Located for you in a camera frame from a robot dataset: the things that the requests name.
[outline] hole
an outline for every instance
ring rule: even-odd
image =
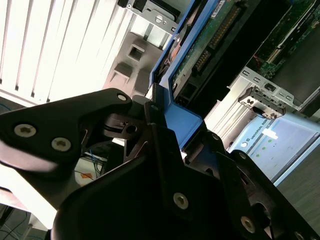
[[[184,200],[184,198],[183,198],[182,196],[178,196],[177,200],[179,201],[179,203],[180,203],[181,205],[184,205],[184,204],[185,204],[185,200]]]
[[[270,225],[270,215],[266,207],[262,203],[256,202],[251,208],[253,215],[260,227],[262,229],[267,228]]]
[[[29,133],[31,133],[31,129],[29,127],[24,126],[24,127],[20,128],[20,132],[29,134]]]
[[[266,85],[264,85],[265,89],[267,89],[268,91],[270,92],[274,92],[276,90],[276,87],[273,86],[272,84],[270,83],[267,83]]]
[[[214,175],[214,171],[212,171],[211,168],[208,168],[207,170],[205,170],[206,173],[210,174],[210,175]]]
[[[61,147],[65,147],[65,146],[66,146],[66,142],[60,140],[60,141],[57,141],[57,142],[56,142],[56,145],[57,145],[57,146],[61,146]]]
[[[245,71],[245,70],[244,70],[242,73],[243,73],[244,75],[246,75],[246,76],[249,76],[249,74],[250,74],[248,71]]]
[[[140,49],[136,48],[135,46],[132,46],[131,51],[129,52],[129,56],[139,62],[143,53],[144,52]]]
[[[254,79],[253,79],[255,82],[257,82],[257,83],[259,83],[261,80],[259,79],[259,78],[257,78],[257,77],[255,77]]]
[[[120,100],[122,100],[122,101],[127,100],[127,97],[124,96],[124,95],[122,95],[122,94],[120,94],[120,93],[118,93],[117,96],[118,96],[118,99],[120,99]]]
[[[240,172],[240,178],[241,178],[243,184],[248,185],[250,183],[250,180],[247,177],[247,175],[245,175],[242,171],[239,171],[239,172]]]
[[[128,126],[128,127],[126,128],[126,132],[127,132],[128,134],[133,134],[133,133],[136,132],[136,131],[137,131],[137,127],[134,126],[134,125]]]

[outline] black mounting arm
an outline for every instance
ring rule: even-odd
[[[253,161],[228,154],[216,134],[200,131],[184,163],[155,89],[152,101],[106,89],[0,115],[1,163],[52,181],[70,176],[91,146],[126,139],[124,163],[61,204],[52,240],[318,239]]]

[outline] blue plastic panel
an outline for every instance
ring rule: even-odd
[[[174,42],[174,37],[183,28],[183,22],[187,18],[188,12],[190,11],[194,2],[195,2],[194,0],[191,1],[175,33],[172,35],[172,38],[170,39],[167,47],[165,48],[160,59],[156,63],[155,67],[153,68],[150,74],[150,86],[154,82],[156,69],[158,68],[158,66],[164,60],[165,56],[167,56],[168,52],[170,51],[171,46]],[[217,2],[218,0],[208,0],[199,18],[195,22],[192,30],[190,31],[189,35],[187,36],[183,45],[181,46],[176,58],[174,59],[174,61],[172,62],[169,69],[167,70],[167,72],[162,77],[159,83],[161,86],[165,88],[164,111],[165,111],[166,123],[168,128],[172,129],[175,132],[180,148],[182,148],[187,143],[189,138],[198,129],[198,127],[201,125],[203,120],[200,116],[192,113],[191,111],[185,109],[184,107],[174,102],[172,89],[170,87],[171,79],[174,76],[175,72],[177,71],[179,65],[183,61],[184,57],[188,53],[189,49],[193,45],[198,34],[201,32],[205,23],[210,18],[213,10],[216,8]]]
[[[270,130],[275,136],[263,133]],[[229,148],[246,154],[277,186],[320,143],[320,125],[286,113],[276,120],[256,117]]]

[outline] floor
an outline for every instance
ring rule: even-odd
[[[2,212],[5,207],[5,205],[0,204],[0,212]],[[29,212],[15,209],[5,225],[0,229],[0,240],[19,240],[28,228],[29,218]],[[45,236],[45,231],[33,228],[25,240],[44,240]]]

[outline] blue cable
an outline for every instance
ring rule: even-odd
[[[8,111],[11,111],[11,109],[9,107],[7,107],[6,105],[3,105],[0,103],[0,106],[4,107],[5,109],[7,109]]]

